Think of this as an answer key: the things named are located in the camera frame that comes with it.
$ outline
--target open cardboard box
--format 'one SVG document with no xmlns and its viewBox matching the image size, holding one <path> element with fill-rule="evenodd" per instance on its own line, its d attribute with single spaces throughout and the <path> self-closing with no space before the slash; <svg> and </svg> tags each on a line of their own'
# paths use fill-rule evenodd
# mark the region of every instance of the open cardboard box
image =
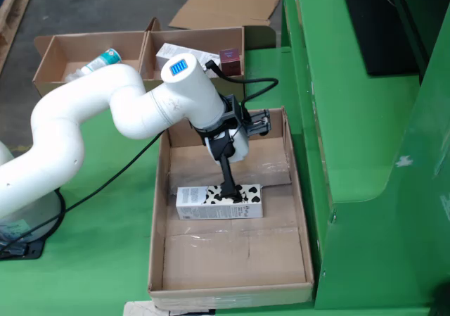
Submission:
<svg viewBox="0 0 450 316">
<path fill-rule="evenodd" d="M 231 165 L 237 184 L 261 184 L 261 219 L 180 220 L 178 187 L 222 182 L 187 121 L 161 137 L 148 292 L 165 310 L 245 308 L 311 300 L 313 269 L 293 143 L 284 109 Z"/>
<path fill-rule="evenodd" d="M 97 32 L 39 36 L 34 45 L 42 61 L 33 78 L 41 96 L 64 85 L 66 75 L 83 67 L 106 50 L 119 52 L 124 63 L 139 69 L 145 38 L 150 31 L 159 31 L 160 23 L 152 18 L 143 31 Z"/>
<path fill-rule="evenodd" d="M 175 44 L 200 51 L 219 54 L 224 49 L 238 49 L 240 56 L 241 74 L 235 79 L 244 76 L 244 27 L 230 27 L 208 30 L 175 30 L 150 32 L 146 37 L 139 72 L 147 90 L 153 89 L 162 83 L 161 71 L 156 64 L 156 53 L 164 43 Z M 219 77 L 211 78 L 216 90 L 228 96 L 234 94 L 238 101 L 244 98 L 244 85 L 234 84 Z"/>
</svg>

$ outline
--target white label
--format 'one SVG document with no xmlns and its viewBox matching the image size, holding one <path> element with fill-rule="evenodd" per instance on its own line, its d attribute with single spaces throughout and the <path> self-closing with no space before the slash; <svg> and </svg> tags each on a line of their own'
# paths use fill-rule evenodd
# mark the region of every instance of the white label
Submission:
<svg viewBox="0 0 450 316">
<path fill-rule="evenodd" d="M 18 220 L 15 222 L 0 221 L 0 234 L 4 239 L 14 240 L 20 235 L 30 230 L 30 226 L 25 220 Z M 32 234 L 26 236 L 24 239 L 30 239 Z"/>
<path fill-rule="evenodd" d="M 204 203 L 206 200 L 207 187 L 180 187 L 178 188 L 178 197 L 181 197 L 179 205 L 193 205 Z"/>
</svg>

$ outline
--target black cable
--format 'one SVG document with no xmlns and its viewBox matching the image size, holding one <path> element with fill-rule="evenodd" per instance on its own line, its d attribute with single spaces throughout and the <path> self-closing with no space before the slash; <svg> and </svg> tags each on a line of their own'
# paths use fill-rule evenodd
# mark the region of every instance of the black cable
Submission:
<svg viewBox="0 0 450 316">
<path fill-rule="evenodd" d="M 259 78 L 259 79 L 243 79 L 243 80 L 238 80 L 238 79 L 233 79 L 230 77 L 225 76 L 225 74 L 220 70 L 219 66 L 217 66 L 217 64 L 214 61 L 208 61 L 205 64 L 206 68 L 208 70 L 212 70 L 216 75 L 218 75 L 220 78 L 228 81 L 228 82 L 234 82 L 235 84 L 252 84 L 255 82 L 271 82 L 272 84 L 270 84 L 269 86 L 263 88 L 261 91 L 258 91 L 250 96 L 246 96 L 244 97 L 244 99 L 242 100 L 242 102 L 240 103 L 240 105 L 245 108 L 245 103 L 249 100 L 252 100 L 254 98 L 256 98 L 257 96 L 260 96 L 264 93 L 266 93 L 267 91 L 269 91 L 270 89 L 273 89 L 276 85 L 278 85 L 278 79 L 276 78 Z"/>
<path fill-rule="evenodd" d="M 25 232 L 23 234 L 21 234 L 17 239 L 12 240 L 11 242 L 9 242 L 8 244 L 6 244 L 5 246 L 3 246 L 2 248 L 0 248 L 0 254 L 2 254 L 6 249 L 8 249 L 9 247 L 11 247 L 13 244 L 16 244 L 17 242 L 19 242 L 21 239 L 23 239 L 24 237 L 30 235 L 32 232 L 35 232 L 36 230 L 38 230 L 39 228 L 47 225 L 48 223 L 60 218 L 61 216 L 63 216 L 64 214 L 70 212 L 72 209 L 75 209 L 76 207 L 78 207 L 79 205 L 81 205 L 83 202 L 88 201 L 90 198 L 92 198 L 93 196 L 95 196 L 96 194 L 100 193 L 102 190 L 104 190 L 104 188 L 106 188 L 111 182 L 113 182 L 114 180 L 116 180 L 123 172 L 125 172 L 131 165 L 133 165 L 141 156 L 142 154 L 144 154 L 157 140 L 158 138 L 161 136 L 162 132 L 159 133 L 156 137 L 153 138 L 152 141 L 150 141 L 147 146 L 145 146 L 142 151 L 140 151 L 125 167 L 123 167 L 119 172 L 117 172 L 113 177 L 111 177 L 107 182 L 105 182 L 104 184 L 102 184 L 99 188 L 97 188 L 95 191 L 93 191 L 92 193 L 90 193 L 88 196 L 84 197 L 83 199 L 81 199 L 80 201 L 76 202 L 74 205 L 70 206 L 69 208 L 66 208 L 64 211 L 62 211 L 61 213 L 53 216 L 52 218 L 48 219 L 47 221 L 41 223 L 40 225 L 37 225 L 34 228 L 31 228 L 28 232 Z"/>
</svg>

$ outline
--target green machine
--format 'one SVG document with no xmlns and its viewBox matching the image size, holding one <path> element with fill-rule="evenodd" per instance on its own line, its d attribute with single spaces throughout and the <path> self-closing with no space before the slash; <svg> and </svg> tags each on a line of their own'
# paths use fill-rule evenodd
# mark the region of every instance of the green machine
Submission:
<svg viewBox="0 0 450 316">
<path fill-rule="evenodd" d="M 450 12 L 420 84 L 367 74 L 345 0 L 284 6 L 315 308 L 427 305 L 450 280 Z"/>
<path fill-rule="evenodd" d="M 280 80 L 277 92 L 248 107 L 288 113 L 314 301 L 217 314 L 427 315 L 435 289 L 450 280 L 450 12 L 423 78 L 370 77 L 345 0 L 283 0 L 281 41 L 245 53 L 246 77 Z M 61 189 L 67 202 L 91 193 L 146 144 L 122 137 L 108 112 L 82 133 L 90 153 Z M 121 315 L 124 302 L 148 300 L 154 188 L 147 184 L 157 155 L 154 145 L 67 215 L 33 266 L 2 263 L 2 315 Z"/>
</svg>

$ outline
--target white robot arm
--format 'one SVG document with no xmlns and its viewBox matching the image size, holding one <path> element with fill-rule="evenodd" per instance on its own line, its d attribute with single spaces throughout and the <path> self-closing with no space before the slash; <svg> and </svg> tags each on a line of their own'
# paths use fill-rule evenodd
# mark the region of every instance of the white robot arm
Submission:
<svg viewBox="0 0 450 316">
<path fill-rule="evenodd" d="M 161 78 L 164 83 L 146 93 L 135 69 L 117 64 L 45 96 L 32 113 L 33 147 L 0 166 L 0 219 L 75 176 L 84 159 L 79 126 L 108 107 L 117 129 L 131 139 L 151 137 L 182 118 L 205 129 L 224 114 L 224 102 L 193 55 L 171 59 Z"/>
</svg>

